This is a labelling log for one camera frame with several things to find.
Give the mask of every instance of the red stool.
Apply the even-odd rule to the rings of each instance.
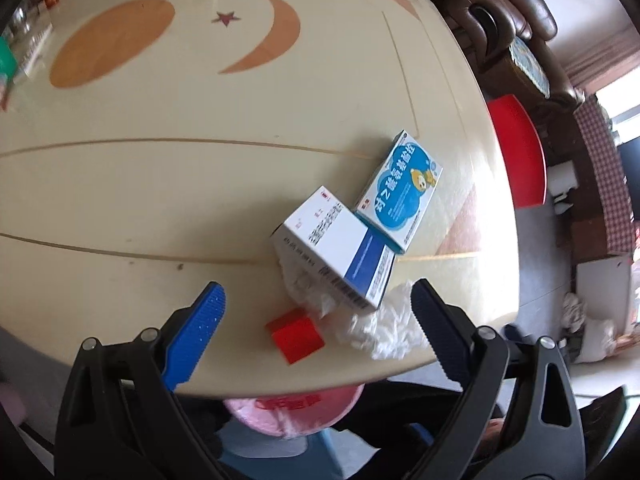
[[[543,205],[546,199],[545,154],[536,127],[514,95],[487,103],[507,168],[513,205]]]

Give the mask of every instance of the medicine box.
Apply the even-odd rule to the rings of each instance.
[[[375,311],[395,254],[376,229],[361,222],[320,187],[271,235],[282,266],[302,267],[329,285],[343,303]]]
[[[441,173],[440,165],[403,130],[358,201],[355,213],[384,233],[396,253],[404,254]]]

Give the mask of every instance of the green object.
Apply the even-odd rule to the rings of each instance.
[[[0,38],[0,75],[5,75],[7,80],[11,81],[17,68],[18,62],[15,60],[9,45],[6,44],[4,38]]]

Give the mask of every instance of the checkered curtain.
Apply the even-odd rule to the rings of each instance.
[[[609,125],[595,95],[574,113],[587,146],[607,228],[609,254],[632,254],[636,247],[631,197],[620,155],[609,133]]]

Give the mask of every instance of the red block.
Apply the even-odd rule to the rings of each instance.
[[[290,365],[324,346],[324,340],[303,308],[287,312],[266,327]]]

